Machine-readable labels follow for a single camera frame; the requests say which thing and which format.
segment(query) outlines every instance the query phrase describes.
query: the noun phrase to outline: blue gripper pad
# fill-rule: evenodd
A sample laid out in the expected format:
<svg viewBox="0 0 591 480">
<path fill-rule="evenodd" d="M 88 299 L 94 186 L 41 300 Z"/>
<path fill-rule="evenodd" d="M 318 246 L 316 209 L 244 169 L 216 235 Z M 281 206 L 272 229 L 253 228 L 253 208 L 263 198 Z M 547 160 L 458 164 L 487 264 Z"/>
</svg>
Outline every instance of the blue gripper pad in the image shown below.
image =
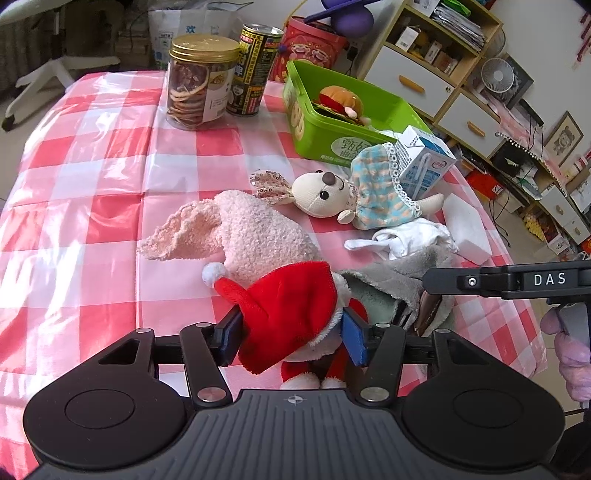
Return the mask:
<svg viewBox="0 0 591 480">
<path fill-rule="evenodd" d="M 222 331 L 222 336 L 219 338 L 220 333 L 216 332 L 220 347 L 215 354 L 215 360 L 219 367 L 227 367 L 234 361 L 242 342 L 242 312 L 240 308 L 236 306 L 230 310 L 216 325 L 216 328 Z"/>
<path fill-rule="evenodd" d="M 363 329 L 353 320 L 347 309 L 343 310 L 341 337 L 356 367 L 365 367 L 369 361 L 368 350 L 363 344 Z"/>
</svg>

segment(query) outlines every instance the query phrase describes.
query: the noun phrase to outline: red and white checkered tablecloth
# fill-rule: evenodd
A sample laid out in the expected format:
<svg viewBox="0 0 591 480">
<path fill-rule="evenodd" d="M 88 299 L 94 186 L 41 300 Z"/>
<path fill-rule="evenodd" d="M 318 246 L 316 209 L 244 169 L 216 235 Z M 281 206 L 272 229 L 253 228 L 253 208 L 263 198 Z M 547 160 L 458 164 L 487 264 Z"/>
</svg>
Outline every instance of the red and white checkered tablecloth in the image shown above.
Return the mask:
<svg viewBox="0 0 591 480">
<path fill-rule="evenodd" d="M 195 133 L 166 123 L 163 83 L 160 72 L 88 75 L 25 146 L 0 219 L 0 465 L 17 478 L 36 465 L 21 420 L 40 388 L 136 327 L 172 335 L 196 321 L 219 321 L 230 308 L 202 283 L 205 261 L 149 261 L 136 253 L 139 240 L 187 202 L 227 189 L 252 191 L 248 176 L 259 168 L 289 181 L 340 169 L 296 154 L 279 84 L 268 85 L 257 116 L 227 115 L 223 128 Z M 455 168 L 438 188 L 479 209 L 490 265 L 511 262 Z M 374 261 L 368 252 L 343 248 L 367 232 L 296 207 L 285 211 L 335 270 Z M 458 297 L 454 315 L 461 335 L 517 371 L 531 376 L 545 367 L 529 302 Z M 236 364 L 223 373 L 233 392 L 281 382 L 278 368 L 255 377 Z M 402 393 L 421 379 L 419 370 L 406 369 Z"/>
</svg>

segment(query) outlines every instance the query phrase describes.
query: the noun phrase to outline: plush bunny toy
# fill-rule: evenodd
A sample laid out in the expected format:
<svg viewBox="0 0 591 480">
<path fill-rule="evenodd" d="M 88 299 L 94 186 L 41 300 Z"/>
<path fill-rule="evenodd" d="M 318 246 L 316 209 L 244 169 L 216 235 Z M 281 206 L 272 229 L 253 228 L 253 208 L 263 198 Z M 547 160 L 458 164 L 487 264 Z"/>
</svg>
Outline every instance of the plush bunny toy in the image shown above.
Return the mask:
<svg viewBox="0 0 591 480">
<path fill-rule="evenodd" d="M 414 202 L 404 192 L 392 188 L 390 196 L 397 196 L 394 206 L 399 215 L 383 211 L 381 218 L 368 221 L 363 213 L 365 203 L 364 192 L 349 180 L 332 172 L 304 173 L 289 182 L 277 172 L 270 170 L 258 171 L 251 175 L 251 184 L 256 187 L 255 196 L 269 205 L 295 205 L 306 214 L 316 218 L 336 216 L 339 223 L 351 223 L 355 228 L 368 230 L 402 225 L 422 215 L 430 215 L 443 206 L 443 195 L 437 194 Z"/>
</svg>

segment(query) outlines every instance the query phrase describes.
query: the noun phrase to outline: white chair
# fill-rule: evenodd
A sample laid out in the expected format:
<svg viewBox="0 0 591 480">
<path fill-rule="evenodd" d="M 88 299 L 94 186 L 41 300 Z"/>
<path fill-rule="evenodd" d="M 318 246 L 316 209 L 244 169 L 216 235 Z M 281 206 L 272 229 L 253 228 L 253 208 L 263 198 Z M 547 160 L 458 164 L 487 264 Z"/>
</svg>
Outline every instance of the white chair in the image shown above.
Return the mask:
<svg viewBox="0 0 591 480">
<path fill-rule="evenodd" d="M 17 80 L 15 87 L 22 92 L 12 101 L 2 121 L 2 129 L 6 132 L 15 123 L 14 112 L 41 90 L 52 78 L 56 77 L 67 89 L 74 83 L 70 72 L 73 70 L 95 69 L 119 64 L 115 56 L 109 57 L 70 57 L 63 55 L 61 43 L 60 16 L 64 15 L 65 6 L 70 0 L 15 0 L 0 13 L 0 25 L 17 22 L 50 10 L 54 11 L 54 27 L 51 36 L 51 60 L 37 70 Z"/>
</svg>

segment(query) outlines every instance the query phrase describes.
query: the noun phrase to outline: glass jar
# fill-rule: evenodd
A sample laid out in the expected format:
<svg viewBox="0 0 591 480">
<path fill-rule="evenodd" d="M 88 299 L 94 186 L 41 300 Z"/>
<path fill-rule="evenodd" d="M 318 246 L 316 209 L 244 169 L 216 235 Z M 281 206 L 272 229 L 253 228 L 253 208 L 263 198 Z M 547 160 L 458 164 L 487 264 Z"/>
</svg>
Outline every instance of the glass jar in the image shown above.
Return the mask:
<svg viewBox="0 0 591 480">
<path fill-rule="evenodd" d="M 168 65 L 167 120 L 183 130 L 197 130 L 226 110 L 237 41 L 218 35 L 188 34 L 175 38 Z"/>
</svg>

